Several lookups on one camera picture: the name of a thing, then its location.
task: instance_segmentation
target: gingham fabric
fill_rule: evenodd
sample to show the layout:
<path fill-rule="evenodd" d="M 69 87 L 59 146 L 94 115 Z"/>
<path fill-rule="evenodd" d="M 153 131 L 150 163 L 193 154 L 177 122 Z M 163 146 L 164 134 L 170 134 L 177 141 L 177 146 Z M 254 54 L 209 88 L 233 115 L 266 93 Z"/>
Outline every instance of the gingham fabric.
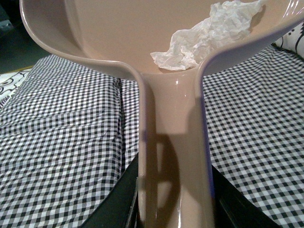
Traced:
<path fill-rule="evenodd" d="M 284 228 L 304 227 L 304 61 L 268 47 L 204 78 L 212 164 Z"/>
<path fill-rule="evenodd" d="M 268 47 L 204 78 L 212 164 L 283 227 L 304 221 L 303 75 L 302 60 Z M 0 118 L 3 227 L 79 226 L 137 153 L 136 83 L 55 56 Z"/>
<path fill-rule="evenodd" d="M 134 82 L 40 60 L 0 110 L 0 227 L 79 227 L 137 153 L 134 96 Z"/>

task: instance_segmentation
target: black and white checkered cloth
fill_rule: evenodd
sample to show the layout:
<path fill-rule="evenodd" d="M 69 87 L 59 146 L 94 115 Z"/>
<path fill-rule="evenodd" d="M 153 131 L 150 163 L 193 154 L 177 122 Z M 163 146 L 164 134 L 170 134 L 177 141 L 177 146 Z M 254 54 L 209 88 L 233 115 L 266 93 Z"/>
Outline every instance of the black and white checkered cloth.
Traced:
<path fill-rule="evenodd" d="M 304 61 L 268 47 L 204 78 L 212 164 L 284 228 L 304 227 Z"/>
<path fill-rule="evenodd" d="M 286 228 L 304 226 L 303 77 L 268 47 L 204 78 L 212 164 Z M 138 87 L 49 56 L 0 121 L 0 226 L 78 227 L 137 153 Z"/>
<path fill-rule="evenodd" d="M 0 110 L 0 227 L 78 227 L 137 153 L 137 84 L 56 56 Z"/>

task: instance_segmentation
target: tissue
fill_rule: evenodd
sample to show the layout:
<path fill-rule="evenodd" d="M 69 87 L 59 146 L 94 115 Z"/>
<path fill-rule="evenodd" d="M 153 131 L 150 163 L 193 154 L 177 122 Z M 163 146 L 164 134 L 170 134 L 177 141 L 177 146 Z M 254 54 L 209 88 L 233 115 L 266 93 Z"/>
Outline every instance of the tissue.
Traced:
<path fill-rule="evenodd" d="M 262 10 L 266 1 L 242 3 L 235 0 L 211 5 L 209 18 L 172 35 L 167 52 L 151 53 L 155 64 L 167 70 L 198 66 L 210 52 L 246 37 L 252 17 Z"/>

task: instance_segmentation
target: pillow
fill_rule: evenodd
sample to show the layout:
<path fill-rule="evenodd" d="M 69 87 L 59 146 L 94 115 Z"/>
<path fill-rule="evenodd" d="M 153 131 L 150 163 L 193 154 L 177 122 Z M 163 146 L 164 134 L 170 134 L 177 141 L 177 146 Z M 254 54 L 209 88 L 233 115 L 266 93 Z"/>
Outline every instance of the pillow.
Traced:
<path fill-rule="evenodd" d="M 304 22 L 275 42 L 278 47 L 293 51 L 304 58 Z"/>

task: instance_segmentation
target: beige plastic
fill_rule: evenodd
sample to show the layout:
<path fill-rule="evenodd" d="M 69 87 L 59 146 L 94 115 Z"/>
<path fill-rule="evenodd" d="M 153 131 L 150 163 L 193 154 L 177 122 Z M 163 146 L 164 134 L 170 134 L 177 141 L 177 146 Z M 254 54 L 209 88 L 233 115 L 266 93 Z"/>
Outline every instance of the beige plastic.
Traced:
<path fill-rule="evenodd" d="M 44 49 L 138 82 L 139 217 L 146 228 L 214 227 L 202 77 L 248 59 L 304 20 L 304 0 L 268 0 L 248 38 L 198 68 L 159 69 L 150 53 L 166 51 L 175 31 L 209 17 L 216 2 L 224 1 L 21 0 L 27 31 Z"/>

